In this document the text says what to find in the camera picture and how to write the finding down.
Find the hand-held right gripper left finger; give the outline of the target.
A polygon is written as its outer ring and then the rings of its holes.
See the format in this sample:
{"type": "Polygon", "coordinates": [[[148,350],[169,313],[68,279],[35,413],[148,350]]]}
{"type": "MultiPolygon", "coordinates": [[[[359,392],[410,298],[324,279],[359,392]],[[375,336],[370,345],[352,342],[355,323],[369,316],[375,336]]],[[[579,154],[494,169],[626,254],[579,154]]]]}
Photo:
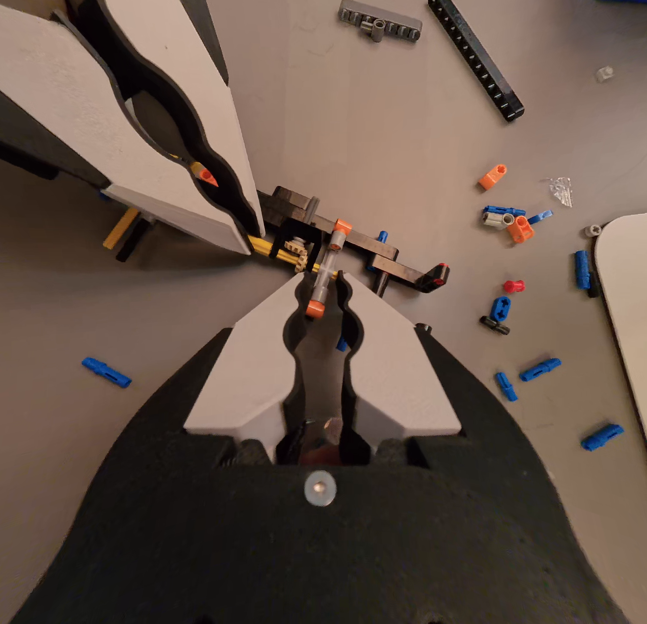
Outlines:
{"type": "Polygon", "coordinates": [[[306,336],[309,275],[293,276],[230,330],[184,429],[255,440],[275,463],[305,419],[296,349],[306,336]]]}

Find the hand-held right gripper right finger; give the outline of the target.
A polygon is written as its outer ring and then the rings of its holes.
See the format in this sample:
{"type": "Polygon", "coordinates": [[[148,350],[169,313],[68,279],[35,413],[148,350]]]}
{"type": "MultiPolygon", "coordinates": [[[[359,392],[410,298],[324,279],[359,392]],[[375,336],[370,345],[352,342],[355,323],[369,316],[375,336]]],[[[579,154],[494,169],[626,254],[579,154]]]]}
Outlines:
{"type": "Polygon", "coordinates": [[[336,280],[350,352],[342,380],[342,460],[369,460],[386,440],[454,436],[461,423],[415,325],[357,278],[336,280]]]}

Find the grey lego beam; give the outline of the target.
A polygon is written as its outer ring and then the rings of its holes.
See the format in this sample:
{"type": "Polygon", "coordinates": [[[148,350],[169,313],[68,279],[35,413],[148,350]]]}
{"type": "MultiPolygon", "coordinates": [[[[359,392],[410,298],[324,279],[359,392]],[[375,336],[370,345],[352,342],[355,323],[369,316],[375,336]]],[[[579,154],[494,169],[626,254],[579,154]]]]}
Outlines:
{"type": "Polygon", "coordinates": [[[355,0],[341,0],[338,18],[356,27],[375,43],[380,43],[384,38],[415,43],[423,29],[422,21],[416,18],[355,0]]]}

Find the black yellow lego assembly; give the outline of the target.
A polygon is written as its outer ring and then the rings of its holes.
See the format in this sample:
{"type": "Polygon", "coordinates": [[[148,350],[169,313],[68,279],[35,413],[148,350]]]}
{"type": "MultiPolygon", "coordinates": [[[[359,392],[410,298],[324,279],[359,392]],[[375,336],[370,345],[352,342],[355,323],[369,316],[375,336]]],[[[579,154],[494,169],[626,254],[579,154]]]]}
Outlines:
{"type": "MultiPolygon", "coordinates": [[[[303,199],[305,208],[299,208],[293,202],[297,195],[284,187],[277,187],[272,195],[260,193],[261,207],[266,219],[277,221],[277,235],[273,241],[251,236],[249,238],[254,251],[268,258],[275,258],[295,266],[296,272],[304,270],[319,271],[316,263],[323,244],[308,241],[308,238],[324,240],[331,236],[334,223],[316,216],[318,201],[314,198],[303,199]]],[[[153,219],[145,219],[144,212],[129,208],[118,224],[111,230],[103,245],[113,249],[127,231],[130,231],[119,255],[125,262],[145,232],[154,224],[153,219]]],[[[375,273],[373,291],[378,296],[384,292],[391,280],[399,281],[412,289],[429,294],[445,286],[449,280],[450,268],[446,263],[439,263],[426,273],[419,272],[398,262],[399,251],[386,244],[386,232],[378,239],[373,239],[356,230],[350,230],[345,237],[345,246],[365,253],[367,267],[375,273]]]]}

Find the long black lego beam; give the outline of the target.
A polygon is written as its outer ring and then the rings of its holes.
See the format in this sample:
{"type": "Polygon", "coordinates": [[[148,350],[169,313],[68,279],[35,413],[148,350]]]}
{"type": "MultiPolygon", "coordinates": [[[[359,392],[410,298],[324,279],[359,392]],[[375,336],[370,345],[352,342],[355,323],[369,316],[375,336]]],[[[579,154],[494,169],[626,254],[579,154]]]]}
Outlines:
{"type": "Polygon", "coordinates": [[[452,0],[428,0],[428,6],[503,119],[512,123],[523,116],[525,108],[520,99],[455,3],[452,0]]]}

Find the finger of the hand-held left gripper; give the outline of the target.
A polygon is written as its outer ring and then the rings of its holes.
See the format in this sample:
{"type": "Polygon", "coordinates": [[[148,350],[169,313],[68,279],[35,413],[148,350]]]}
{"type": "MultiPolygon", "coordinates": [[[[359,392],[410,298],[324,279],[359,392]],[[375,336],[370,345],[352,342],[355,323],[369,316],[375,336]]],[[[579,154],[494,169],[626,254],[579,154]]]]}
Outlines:
{"type": "Polygon", "coordinates": [[[253,252],[240,222],[206,199],[190,168],[141,133],[73,27],[2,5],[1,92],[106,176],[112,199],[215,246],[253,252]]]}
{"type": "Polygon", "coordinates": [[[209,200],[265,236],[260,201],[206,0],[67,0],[72,21],[117,79],[173,119],[189,161],[217,185],[209,200]]]}

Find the white document stand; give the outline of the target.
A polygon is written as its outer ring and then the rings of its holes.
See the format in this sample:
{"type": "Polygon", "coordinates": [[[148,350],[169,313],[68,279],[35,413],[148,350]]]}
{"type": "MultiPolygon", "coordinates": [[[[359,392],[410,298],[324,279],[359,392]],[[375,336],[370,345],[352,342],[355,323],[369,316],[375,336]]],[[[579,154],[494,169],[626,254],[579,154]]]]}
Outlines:
{"type": "Polygon", "coordinates": [[[646,214],[622,216],[606,224],[595,241],[594,262],[646,432],[646,214]]]}

